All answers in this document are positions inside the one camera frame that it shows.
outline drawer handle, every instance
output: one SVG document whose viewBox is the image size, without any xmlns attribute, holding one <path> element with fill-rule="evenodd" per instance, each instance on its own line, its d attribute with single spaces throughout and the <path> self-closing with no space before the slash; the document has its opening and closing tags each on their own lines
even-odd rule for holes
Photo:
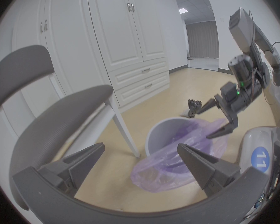
<svg viewBox="0 0 280 224">
<path fill-rule="evenodd" d="M 146 88 L 150 88 L 152 85 L 153 85 L 153 84 L 151 83 L 151 84 L 149 84 L 149 85 L 145 86 L 145 87 L 144 87 L 144 89 L 146 89 Z"/>
<path fill-rule="evenodd" d="M 150 70 L 150 68 L 148 68 L 148 69 L 145 69 L 145 70 L 142 70 L 142 73 L 144 73 L 144 72 L 148 72 Z"/>
</svg>

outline ceiling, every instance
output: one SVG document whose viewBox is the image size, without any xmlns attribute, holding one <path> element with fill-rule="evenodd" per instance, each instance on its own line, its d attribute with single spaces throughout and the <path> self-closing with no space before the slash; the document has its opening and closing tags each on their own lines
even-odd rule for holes
<svg viewBox="0 0 280 224">
<path fill-rule="evenodd" d="M 202 21 L 214 21 L 214 13 L 210 9 L 209 0 L 176 0 L 179 9 L 184 8 L 188 10 L 186 13 L 182 13 L 181 17 L 185 20 L 186 24 L 202 22 Z"/>
</svg>

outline white wardrobe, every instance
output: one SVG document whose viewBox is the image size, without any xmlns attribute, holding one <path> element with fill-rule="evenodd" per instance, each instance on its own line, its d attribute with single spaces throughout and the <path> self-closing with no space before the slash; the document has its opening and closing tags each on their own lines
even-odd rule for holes
<svg viewBox="0 0 280 224">
<path fill-rule="evenodd" d="M 22 89 L 35 117 L 60 97 L 110 84 L 121 111 L 169 87 L 169 72 L 154 0 L 27 0 L 12 50 L 40 44 L 55 79 Z"/>
</svg>

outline purple trash bag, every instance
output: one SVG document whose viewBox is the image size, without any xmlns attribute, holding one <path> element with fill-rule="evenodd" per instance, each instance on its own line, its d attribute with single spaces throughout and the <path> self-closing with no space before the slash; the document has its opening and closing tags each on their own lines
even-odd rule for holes
<svg viewBox="0 0 280 224">
<path fill-rule="evenodd" d="M 184 143 L 204 153 L 221 158 L 227 148 L 228 136 L 209 140 L 213 133 L 226 123 L 218 119 L 212 123 L 201 119 L 189 119 L 176 132 L 167 145 L 137 163 L 131 173 L 132 182 L 149 192 L 162 192 L 187 185 L 195 178 L 177 153 L 177 145 Z"/>
</svg>

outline white drawer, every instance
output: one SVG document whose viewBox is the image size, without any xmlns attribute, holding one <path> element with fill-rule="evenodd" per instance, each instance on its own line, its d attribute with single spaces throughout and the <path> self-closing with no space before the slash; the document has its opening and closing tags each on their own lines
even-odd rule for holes
<svg viewBox="0 0 280 224">
<path fill-rule="evenodd" d="M 124 106 L 168 83 L 169 72 L 166 71 L 115 91 L 115 95 L 118 99 L 119 105 Z"/>
<path fill-rule="evenodd" d="M 115 91 L 137 81 L 152 77 L 168 70 L 167 58 L 149 60 L 113 70 L 108 73 Z"/>
</svg>

